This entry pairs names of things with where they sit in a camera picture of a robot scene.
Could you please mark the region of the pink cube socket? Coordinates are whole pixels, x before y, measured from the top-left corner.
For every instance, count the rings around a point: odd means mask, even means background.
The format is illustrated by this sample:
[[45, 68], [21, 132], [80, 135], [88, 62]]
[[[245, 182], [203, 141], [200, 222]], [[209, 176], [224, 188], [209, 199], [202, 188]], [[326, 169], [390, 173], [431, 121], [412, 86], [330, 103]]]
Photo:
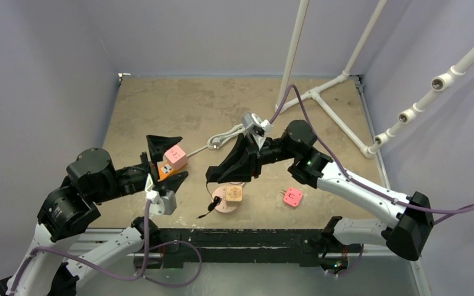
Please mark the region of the pink cube socket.
[[166, 161], [175, 169], [181, 168], [188, 163], [187, 153], [178, 145], [169, 148], [164, 157]]

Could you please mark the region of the beige cube power socket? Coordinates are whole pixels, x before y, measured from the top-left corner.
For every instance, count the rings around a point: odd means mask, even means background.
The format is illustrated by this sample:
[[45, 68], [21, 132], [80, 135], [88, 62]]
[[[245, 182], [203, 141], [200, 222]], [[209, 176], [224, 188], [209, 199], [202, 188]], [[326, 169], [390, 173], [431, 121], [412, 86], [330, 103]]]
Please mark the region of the beige cube power socket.
[[227, 203], [237, 203], [240, 204], [243, 201], [243, 187], [234, 185], [227, 186], [225, 189], [225, 201]]

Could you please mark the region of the pink round power socket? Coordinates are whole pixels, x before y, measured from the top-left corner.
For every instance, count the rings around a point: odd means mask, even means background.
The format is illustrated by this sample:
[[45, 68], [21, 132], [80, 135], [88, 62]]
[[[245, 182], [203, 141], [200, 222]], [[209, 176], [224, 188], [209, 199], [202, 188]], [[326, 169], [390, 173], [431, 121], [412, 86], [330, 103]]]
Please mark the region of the pink round power socket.
[[220, 202], [215, 206], [215, 211], [220, 213], [220, 214], [231, 214], [231, 213], [234, 213], [235, 211], [237, 211], [237, 209], [241, 206], [241, 204], [243, 203], [243, 201], [241, 203], [227, 203], [225, 201], [225, 195], [226, 195], [226, 192], [225, 192], [225, 189], [227, 186], [234, 186], [234, 185], [238, 185], [238, 186], [242, 186], [241, 184], [230, 184], [230, 185], [224, 185], [224, 186], [220, 186], [218, 188], [216, 188], [216, 190], [212, 193], [212, 198], [215, 199], [216, 197], [218, 197], [220, 199]]

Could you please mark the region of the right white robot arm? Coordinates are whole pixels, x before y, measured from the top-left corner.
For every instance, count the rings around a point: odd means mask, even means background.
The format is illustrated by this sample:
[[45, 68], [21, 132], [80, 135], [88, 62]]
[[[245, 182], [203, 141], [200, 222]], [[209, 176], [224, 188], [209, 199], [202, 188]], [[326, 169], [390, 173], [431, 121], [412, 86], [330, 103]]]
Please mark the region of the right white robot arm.
[[262, 166], [293, 160], [287, 171], [302, 185], [330, 192], [363, 208], [372, 220], [351, 220], [334, 216], [323, 234], [323, 246], [336, 251], [344, 245], [385, 245], [397, 256], [420, 258], [434, 226], [427, 196], [412, 196], [383, 188], [353, 173], [343, 173], [337, 161], [314, 147], [317, 136], [304, 120], [293, 120], [279, 138], [245, 132], [217, 166], [206, 171], [207, 183], [250, 182], [258, 178]]

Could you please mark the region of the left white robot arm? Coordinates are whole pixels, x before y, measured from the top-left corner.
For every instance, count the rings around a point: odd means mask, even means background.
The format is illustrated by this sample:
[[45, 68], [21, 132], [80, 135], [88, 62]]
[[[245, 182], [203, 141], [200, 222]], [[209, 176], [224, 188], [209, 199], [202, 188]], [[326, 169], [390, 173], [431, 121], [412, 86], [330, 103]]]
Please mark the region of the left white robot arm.
[[[145, 255], [162, 247], [159, 228], [150, 215], [170, 215], [177, 206], [175, 194], [188, 173], [160, 179], [157, 164], [179, 137], [149, 135], [148, 151], [140, 163], [116, 169], [108, 151], [84, 150], [67, 167], [67, 176], [43, 202], [33, 240], [14, 275], [0, 280], [1, 295], [75, 295], [100, 272], [142, 250]], [[144, 216], [99, 247], [72, 257], [69, 249], [88, 226], [99, 218], [98, 205], [143, 192]]]

